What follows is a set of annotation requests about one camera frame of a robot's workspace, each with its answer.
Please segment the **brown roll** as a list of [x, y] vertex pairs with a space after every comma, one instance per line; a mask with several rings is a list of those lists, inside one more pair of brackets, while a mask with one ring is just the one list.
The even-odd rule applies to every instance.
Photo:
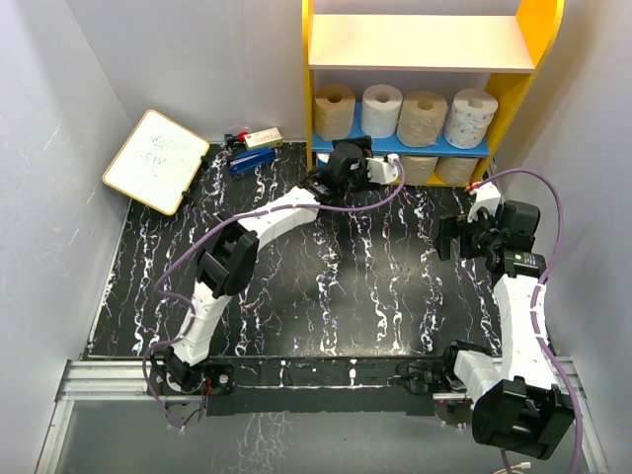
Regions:
[[442, 95], [430, 91], [407, 94], [396, 130], [397, 138], [411, 148], [435, 145], [447, 110], [447, 102]]
[[439, 157], [434, 167], [434, 174], [447, 185], [464, 185], [469, 182], [478, 161], [478, 158]]
[[321, 86], [314, 95], [314, 130], [326, 141], [347, 138], [353, 128], [356, 97], [344, 84]]
[[405, 171], [407, 186], [424, 186], [434, 174], [436, 156], [402, 156], [401, 163]]

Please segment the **brown roll front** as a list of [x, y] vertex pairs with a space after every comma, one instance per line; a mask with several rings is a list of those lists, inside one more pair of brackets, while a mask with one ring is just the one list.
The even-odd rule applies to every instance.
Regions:
[[353, 128], [356, 97], [344, 84], [321, 86], [314, 95], [314, 130], [326, 141], [347, 138]]

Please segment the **white dotted paper roll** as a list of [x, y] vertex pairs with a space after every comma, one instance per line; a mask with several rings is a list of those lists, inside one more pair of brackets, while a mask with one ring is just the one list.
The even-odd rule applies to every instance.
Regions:
[[498, 101], [484, 90], [459, 91], [445, 120], [445, 140], [458, 149], [475, 148], [482, 143], [498, 106]]

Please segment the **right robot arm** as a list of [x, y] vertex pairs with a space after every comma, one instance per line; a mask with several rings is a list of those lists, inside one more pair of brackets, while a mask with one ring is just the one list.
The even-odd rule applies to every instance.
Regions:
[[502, 332], [502, 363], [472, 343], [451, 343], [443, 353], [441, 383], [465, 391], [473, 403], [473, 437], [480, 444], [547, 460], [575, 419], [543, 347], [546, 325], [540, 304], [546, 269], [532, 247], [538, 207], [515, 200], [475, 204], [467, 214], [441, 217], [434, 248], [441, 260], [459, 244], [463, 259], [482, 258], [493, 280]]

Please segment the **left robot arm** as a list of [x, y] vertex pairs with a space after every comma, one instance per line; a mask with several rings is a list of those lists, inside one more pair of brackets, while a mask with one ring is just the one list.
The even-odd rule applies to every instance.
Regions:
[[242, 216], [222, 218], [208, 236], [185, 254], [195, 258], [194, 294], [184, 298], [187, 314], [164, 352], [160, 376], [184, 394], [203, 383], [201, 363], [231, 298], [251, 282], [259, 252], [276, 237], [314, 221], [320, 210], [347, 193], [366, 191], [371, 172], [372, 139], [336, 140], [324, 166], [310, 170], [287, 193]]

